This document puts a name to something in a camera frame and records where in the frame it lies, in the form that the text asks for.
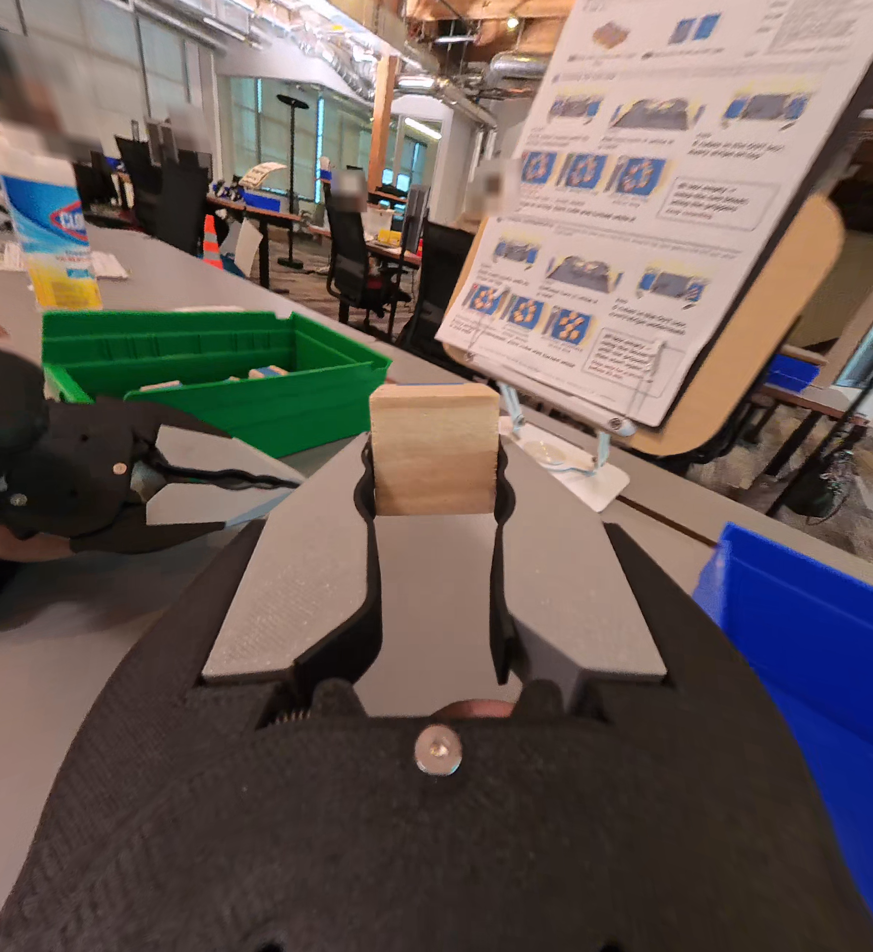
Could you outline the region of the white blue wipes canister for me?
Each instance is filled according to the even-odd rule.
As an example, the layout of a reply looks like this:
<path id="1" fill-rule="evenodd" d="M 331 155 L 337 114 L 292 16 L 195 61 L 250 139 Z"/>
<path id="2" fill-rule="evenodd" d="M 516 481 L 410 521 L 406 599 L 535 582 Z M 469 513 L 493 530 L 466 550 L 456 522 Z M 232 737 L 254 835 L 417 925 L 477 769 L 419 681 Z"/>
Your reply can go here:
<path id="1" fill-rule="evenodd" d="M 38 307 L 102 308 L 73 166 L 0 143 L 0 182 Z"/>

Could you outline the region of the green plastic bin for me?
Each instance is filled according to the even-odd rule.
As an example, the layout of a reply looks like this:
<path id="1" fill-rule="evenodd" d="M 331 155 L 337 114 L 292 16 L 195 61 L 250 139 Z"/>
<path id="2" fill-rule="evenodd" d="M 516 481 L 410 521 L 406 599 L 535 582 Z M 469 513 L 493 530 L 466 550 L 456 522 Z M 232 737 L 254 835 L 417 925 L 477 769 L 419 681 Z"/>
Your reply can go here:
<path id="1" fill-rule="evenodd" d="M 48 311 L 41 343 L 64 402 L 163 404 L 275 458 L 367 431 L 371 393 L 392 364 L 330 326 L 267 311 Z M 269 364 L 289 374 L 247 379 Z M 138 392 L 169 380 L 183 386 Z"/>

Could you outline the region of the small blue bin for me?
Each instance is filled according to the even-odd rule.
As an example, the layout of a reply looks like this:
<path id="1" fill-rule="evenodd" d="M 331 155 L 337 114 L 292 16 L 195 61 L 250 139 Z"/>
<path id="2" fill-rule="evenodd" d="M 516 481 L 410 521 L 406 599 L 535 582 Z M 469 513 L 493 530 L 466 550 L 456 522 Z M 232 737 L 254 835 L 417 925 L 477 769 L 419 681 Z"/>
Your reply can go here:
<path id="1" fill-rule="evenodd" d="M 821 369 L 820 364 L 781 353 L 771 360 L 764 385 L 800 394 L 812 386 Z"/>

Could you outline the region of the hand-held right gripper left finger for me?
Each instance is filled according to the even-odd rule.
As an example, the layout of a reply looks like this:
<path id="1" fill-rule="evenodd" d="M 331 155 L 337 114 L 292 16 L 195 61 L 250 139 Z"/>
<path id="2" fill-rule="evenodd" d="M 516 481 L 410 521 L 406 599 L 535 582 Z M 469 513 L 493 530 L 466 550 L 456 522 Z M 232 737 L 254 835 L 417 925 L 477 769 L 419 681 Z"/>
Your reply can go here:
<path id="1" fill-rule="evenodd" d="M 383 644 L 374 518 L 370 441 L 354 439 L 265 520 L 203 680 L 357 684 Z"/>

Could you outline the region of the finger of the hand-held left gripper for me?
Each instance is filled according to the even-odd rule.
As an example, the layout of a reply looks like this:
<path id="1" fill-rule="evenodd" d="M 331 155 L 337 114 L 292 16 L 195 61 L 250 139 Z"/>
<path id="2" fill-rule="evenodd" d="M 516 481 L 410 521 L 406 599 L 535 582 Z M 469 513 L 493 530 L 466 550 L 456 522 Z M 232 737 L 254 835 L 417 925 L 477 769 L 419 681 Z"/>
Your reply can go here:
<path id="1" fill-rule="evenodd" d="M 169 482 L 146 504 L 148 527 L 233 528 L 266 517 L 291 493 L 291 479 L 225 476 L 216 482 Z"/>
<path id="2" fill-rule="evenodd" d="M 172 425 L 157 430 L 156 471 L 168 481 L 229 491 L 293 490 L 306 481 L 298 470 L 237 438 Z"/>

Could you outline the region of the blue plastic bin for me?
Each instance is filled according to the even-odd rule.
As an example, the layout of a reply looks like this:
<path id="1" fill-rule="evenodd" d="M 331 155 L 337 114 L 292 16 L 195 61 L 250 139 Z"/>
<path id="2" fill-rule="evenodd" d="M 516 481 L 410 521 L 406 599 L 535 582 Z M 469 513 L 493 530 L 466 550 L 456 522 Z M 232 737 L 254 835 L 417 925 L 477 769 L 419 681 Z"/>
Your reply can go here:
<path id="1" fill-rule="evenodd" d="M 693 597 L 785 716 L 873 914 L 873 587 L 729 523 Z"/>

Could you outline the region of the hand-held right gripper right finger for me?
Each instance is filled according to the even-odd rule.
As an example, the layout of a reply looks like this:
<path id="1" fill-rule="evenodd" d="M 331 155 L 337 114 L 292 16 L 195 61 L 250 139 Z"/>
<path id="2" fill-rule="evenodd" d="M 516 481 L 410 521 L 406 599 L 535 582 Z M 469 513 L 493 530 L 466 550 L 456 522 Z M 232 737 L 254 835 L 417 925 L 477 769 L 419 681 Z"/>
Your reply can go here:
<path id="1" fill-rule="evenodd" d="M 601 678 L 654 684 L 667 668 L 601 517 L 514 443 L 500 443 L 490 562 L 498 684 L 549 681 L 565 707 Z"/>

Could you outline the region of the black disc floor lamp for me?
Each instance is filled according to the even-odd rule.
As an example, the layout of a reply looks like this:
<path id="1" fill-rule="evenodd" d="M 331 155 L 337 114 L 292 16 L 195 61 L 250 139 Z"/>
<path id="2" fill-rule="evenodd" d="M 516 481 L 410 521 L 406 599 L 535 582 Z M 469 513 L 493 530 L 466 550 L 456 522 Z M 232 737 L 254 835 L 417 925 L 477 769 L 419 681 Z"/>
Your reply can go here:
<path id="1" fill-rule="evenodd" d="M 282 105 L 286 106 L 289 111 L 289 146 L 288 146 L 288 175 L 289 183 L 287 188 L 287 199 L 288 199 L 288 210 L 287 217 L 290 223 L 290 228 L 288 230 L 288 251 L 285 257 L 280 258 L 278 263 L 285 268 L 294 271 L 303 271 L 304 264 L 303 262 L 295 255 L 294 251 L 294 242 L 295 242 L 295 225 L 299 221 L 299 215 L 297 210 L 297 194 L 296 194 L 296 126 L 297 126 L 297 113 L 306 111 L 309 106 L 304 101 L 299 98 L 287 94 L 287 93 L 278 93 L 276 95 L 276 100 Z"/>

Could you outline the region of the black tripod stand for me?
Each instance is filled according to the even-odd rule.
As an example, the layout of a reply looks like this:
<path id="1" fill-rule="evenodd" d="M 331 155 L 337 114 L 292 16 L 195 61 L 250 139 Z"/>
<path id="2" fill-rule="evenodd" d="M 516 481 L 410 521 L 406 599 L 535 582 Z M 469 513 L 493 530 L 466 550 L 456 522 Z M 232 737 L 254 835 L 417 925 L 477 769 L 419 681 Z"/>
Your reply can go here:
<path id="1" fill-rule="evenodd" d="M 767 517 L 775 518 L 785 507 L 792 509 L 793 502 L 810 501 L 818 495 L 825 499 L 832 493 L 832 490 L 823 489 L 821 485 L 823 473 L 828 469 L 829 461 L 839 452 L 839 446 L 847 439 L 847 431 L 855 427 L 855 418 L 859 415 L 864 401 L 873 393 L 873 366 L 863 377 L 862 382 L 858 395 L 848 406 L 840 421 L 836 422 L 829 433 L 823 437 L 821 443 L 811 452 L 800 469 L 791 477 L 787 486 L 771 503 L 766 511 Z"/>

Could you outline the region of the black office chair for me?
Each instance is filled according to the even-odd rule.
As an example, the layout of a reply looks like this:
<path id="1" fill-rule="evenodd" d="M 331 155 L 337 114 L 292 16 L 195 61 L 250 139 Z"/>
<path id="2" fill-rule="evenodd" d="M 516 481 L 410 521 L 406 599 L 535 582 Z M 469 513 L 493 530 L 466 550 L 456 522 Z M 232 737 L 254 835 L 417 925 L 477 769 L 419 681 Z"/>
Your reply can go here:
<path id="1" fill-rule="evenodd" d="M 326 288 L 337 302 L 337 320 L 348 325 L 355 308 L 364 312 L 364 327 L 373 336 L 381 333 L 371 328 L 371 316 L 386 319 L 385 336 L 392 339 L 396 306 L 410 302 L 410 295 L 402 289 L 402 269 L 392 261 L 383 262 L 380 268 L 371 255 L 356 197 L 335 191 L 330 183 L 323 184 L 323 197 L 331 232 Z"/>
<path id="2" fill-rule="evenodd" d="M 474 236 L 428 220 L 422 238 L 416 304 L 396 345 L 429 363 L 452 369 L 456 363 L 435 335 L 453 299 Z"/>
<path id="3" fill-rule="evenodd" d="M 147 235 L 197 257 L 204 234 L 208 178 L 200 166 L 165 160 L 153 165 L 148 147 L 116 137 L 133 188 L 133 217 Z"/>

